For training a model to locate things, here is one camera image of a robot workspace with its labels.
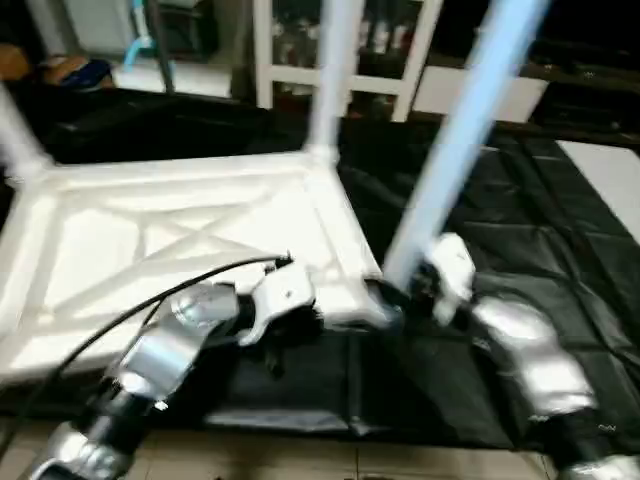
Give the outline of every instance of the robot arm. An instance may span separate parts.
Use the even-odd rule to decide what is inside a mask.
[[[580,364],[560,345],[549,318],[510,292],[474,298],[475,267],[457,235],[443,235],[425,260],[437,277],[430,282],[438,286],[430,292],[434,318],[448,324],[459,308],[466,311],[475,344],[498,369],[509,372],[528,403],[530,421],[540,424],[559,478],[640,479],[635,460],[616,455],[601,433],[593,389]],[[425,284],[424,278],[415,279]],[[413,290],[420,288],[414,285]]]
[[[225,343],[252,345],[273,320],[314,301],[310,279],[295,263],[267,274],[247,297],[229,284],[199,283],[167,298],[107,370],[85,411],[56,429],[21,480],[123,478],[147,434],[149,414],[169,407],[201,352]],[[253,326],[235,332],[243,315]]]

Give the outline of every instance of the shelving unit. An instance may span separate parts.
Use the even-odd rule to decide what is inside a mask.
[[[366,1],[351,0],[353,18],[356,19],[349,42],[345,45],[353,52],[347,65],[349,72],[344,86],[344,102],[342,113],[347,114],[353,97],[352,92],[368,92],[395,97],[390,119],[403,122],[411,111],[411,105],[422,67],[424,65],[431,37],[438,20],[443,0],[398,0],[419,3],[419,14],[415,23],[415,31],[409,48],[404,69],[400,78],[388,78],[358,74],[360,54],[360,28],[365,16]],[[309,67],[279,65],[273,59],[273,25],[274,10],[272,0],[254,0],[254,41],[256,64],[256,89],[258,106],[273,108],[274,82],[297,85],[317,86],[318,70]]]
[[[449,113],[487,5],[444,0],[412,120]],[[623,2],[605,9],[554,2],[496,120],[554,138],[637,144],[640,122],[631,112],[640,105],[640,51],[633,11]]]
[[[244,38],[238,32],[248,20],[249,0],[208,0],[218,22],[217,51],[203,58],[184,52],[171,58],[171,73],[179,93],[230,98],[234,62]],[[135,38],[130,0],[28,0],[29,11],[48,55],[84,55],[112,64],[118,88],[164,92],[165,81],[155,56],[140,55],[125,68],[127,47]],[[191,8],[197,0],[171,0],[174,7]]]

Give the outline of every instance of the tile floor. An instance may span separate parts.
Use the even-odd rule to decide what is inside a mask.
[[[53,424],[34,422],[0,468],[13,480]],[[546,480],[538,454],[355,444],[265,435],[158,431],[138,451],[128,480]]]

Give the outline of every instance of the white table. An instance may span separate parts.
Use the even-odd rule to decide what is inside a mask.
[[[558,144],[640,244],[640,158],[626,148]]]

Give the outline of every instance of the black plastic sheet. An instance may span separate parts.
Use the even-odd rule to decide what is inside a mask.
[[[124,91],[14,93],[61,163],[285,151],[298,148],[306,132],[300,119],[205,100]],[[379,261],[436,130],[343,123],[340,178]],[[557,144],[494,134],[447,229],[466,241],[477,289],[508,286],[552,313],[562,344],[593,383],[603,432],[623,451],[640,453],[640,247]],[[83,397],[75,386],[96,375],[63,382],[36,415],[76,411]],[[15,411],[28,390],[5,391],[0,409]],[[216,393],[203,397],[204,391]],[[250,356],[212,356],[157,421],[541,449],[527,417],[517,389],[467,336],[425,316],[391,339],[327,333],[287,351],[282,378]]]

